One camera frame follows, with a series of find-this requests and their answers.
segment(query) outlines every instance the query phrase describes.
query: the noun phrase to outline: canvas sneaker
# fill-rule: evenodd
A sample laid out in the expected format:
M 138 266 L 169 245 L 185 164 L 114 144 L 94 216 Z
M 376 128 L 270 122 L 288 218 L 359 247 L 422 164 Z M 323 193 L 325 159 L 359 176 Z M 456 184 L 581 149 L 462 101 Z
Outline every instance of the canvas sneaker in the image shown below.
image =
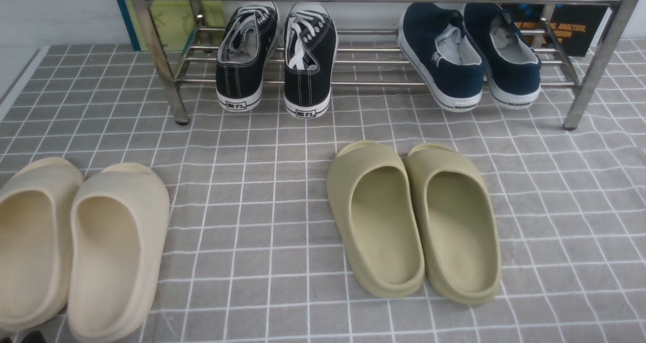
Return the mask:
M 500 106 L 526 108 L 541 90 L 541 60 L 525 42 L 508 10 L 467 4 L 466 30 L 487 59 L 489 90 Z
M 399 21 L 397 42 L 441 108 L 464 112 L 480 102 L 485 60 L 464 30 L 460 12 L 413 3 Z
M 285 23 L 285 106 L 296 118 L 320 117 L 332 99 L 339 38 L 319 3 L 298 3 Z
M 217 55 L 216 92 L 229 111 L 249 111 L 260 102 L 265 63 L 279 43 L 279 12 L 274 3 L 238 8 Z

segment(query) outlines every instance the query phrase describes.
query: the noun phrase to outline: gray tiled floor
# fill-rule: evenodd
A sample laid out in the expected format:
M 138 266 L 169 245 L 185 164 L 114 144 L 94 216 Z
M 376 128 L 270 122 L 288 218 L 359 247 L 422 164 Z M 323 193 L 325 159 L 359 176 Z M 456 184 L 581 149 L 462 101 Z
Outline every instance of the gray tiled floor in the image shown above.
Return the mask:
M 0 123 L 0 178 L 60 155 L 86 176 L 136 161 L 166 182 L 173 217 L 156 301 L 123 341 L 645 341 L 645 51 L 646 40 L 620 44 L 567 133 L 568 90 L 543 92 L 522 111 L 485 93 L 475 111 L 455 114 L 423 89 L 339 89 L 325 117 L 303 122 L 286 114 L 277 88 L 251 115 L 234 115 L 212 89 L 185 87 L 193 117 L 179 127 L 148 56 L 56 46 Z M 360 70 L 337 76 L 418 79 L 412 69 Z M 504 260 L 494 301 L 459 306 L 428 284 L 405 299 L 373 299 L 357 285 L 325 176 L 335 151 L 363 138 L 402 155 L 444 143 L 477 164 Z M 38 329 L 50 342 L 74 341 L 64 313 Z

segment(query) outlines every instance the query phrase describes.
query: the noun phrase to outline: metal shoe rack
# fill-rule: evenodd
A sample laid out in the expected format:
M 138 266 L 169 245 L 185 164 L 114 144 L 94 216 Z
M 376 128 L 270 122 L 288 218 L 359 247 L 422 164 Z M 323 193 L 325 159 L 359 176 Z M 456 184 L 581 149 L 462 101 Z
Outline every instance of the metal shoe rack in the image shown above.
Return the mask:
M 132 7 L 136 12 L 141 30 L 145 37 L 148 49 L 157 68 L 157 74 L 161 79 L 166 97 L 175 116 L 175 122 L 180 125 L 189 123 L 189 116 L 182 102 L 180 95 L 180 86 L 184 84 L 201 84 L 215 85 L 214 77 L 211 78 L 194 78 L 186 76 L 190 63 L 215 62 L 214 58 L 201 58 L 195 56 L 196 52 L 217 51 L 216 44 L 210 44 L 211 35 L 214 32 L 222 32 L 223 28 L 212 28 L 206 26 L 205 18 L 201 7 L 201 1 L 205 0 L 188 0 L 191 4 L 191 10 L 195 20 L 195 26 L 187 41 L 184 51 L 176 65 L 175 69 L 171 68 L 162 41 L 159 39 L 159 33 L 155 26 L 150 5 L 153 1 L 163 0 L 131 0 Z M 210 1 L 318 1 L 318 2 L 353 2 L 353 3 L 414 3 L 414 2 L 432 2 L 432 3 L 508 3 L 508 4 L 542 4 L 543 14 L 540 21 L 540 28 L 537 30 L 523 31 L 525 35 L 532 35 L 532 46 L 537 53 L 553 55 L 553 60 L 543 61 L 543 66 L 560 67 L 566 81 L 542 81 L 543 88 L 572 88 L 574 91 L 574 101 L 563 122 L 563 128 L 572 131 L 577 128 L 583 113 L 595 93 L 595 89 L 601 80 L 602 74 L 608 64 L 612 52 L 620 40 L 621 34 L 626 28 L 628 20 L 634 11 L 639 0 L 210 0 Z M 555 5 L 595 5 L 599 7 L 608 7 L 612 12 L 605 29 L 602 32 L 600 46 L 596 48 L 595 56 L 583 79 L 579 79 L 577 73 L 565 54 L 563 47 L 557 41 L 554 31 L 549 26 L 549 20 L 552 17 Z M 397 35 L 397 30 L 339 30 L 341 35 Z M 547 48 L 540 48 L 546 40 Z M 386 52 L 397 53 L 398 48 L 340 48 L 339 52 Z M 283 60 L 270 60 L 272 63 L 282 63 Z M 337 60 L 339 64 L 346 65 L 405 65 L 406 60 Z M 265 81 L 271 85 L 281 85 L 282 81 Z M 352 86 L 352 87 L 413 87 L 426 86 L 424 83 L 414 82 L 333 82 L 333 86 Z

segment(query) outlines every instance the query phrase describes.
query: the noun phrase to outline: book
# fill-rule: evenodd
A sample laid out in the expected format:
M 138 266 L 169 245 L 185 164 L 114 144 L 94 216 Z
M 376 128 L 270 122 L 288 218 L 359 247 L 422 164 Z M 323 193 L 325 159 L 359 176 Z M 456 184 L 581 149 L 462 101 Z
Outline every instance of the book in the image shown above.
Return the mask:
M 520 30 L 538 27 L 543 5 L 505 4 Z M 550 26 L 569 56 L 585 56 L 608 9 L 594 5 L 556 5 Z
M 122 13 L 128 36 L 135 51 L 148 51 L 139 21 L 130 0 L 116 0 Z M 202 1 L 202 9 L 208 26 L 224 27 L 224 13 L 220 1 Z M 189 1 L 155 1 L 150 7 L 159 37 L 166 51 L 182 50 L 195 21 Z

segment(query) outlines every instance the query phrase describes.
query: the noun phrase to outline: slipper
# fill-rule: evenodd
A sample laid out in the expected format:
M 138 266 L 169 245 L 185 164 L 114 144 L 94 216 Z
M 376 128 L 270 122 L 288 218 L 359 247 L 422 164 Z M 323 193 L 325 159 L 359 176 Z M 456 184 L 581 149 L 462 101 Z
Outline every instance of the slipper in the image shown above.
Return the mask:
M 482 175 L 466 156 L 435 144 L 417 145 L 404 164 L 431 284 L 462 304 L 493 299 L 500 248 Z
M 398 298 L 424 282 L 424 256 L 399 155 L 374 141 L 343 148 L 330 165 L 328 200 L 355 277 L 367 292 Z
M 152 170 L 116 164 L 92 176 L 72 205 L 67 317 L 84 342 L 115 341 L 146 319 L 159 277 L 170 201 Z
M 69 292 L 70 209 L 83 175 L 67 160 L 29 164 L 0 190 L 0 328 L 19 331 L 58 313 Z

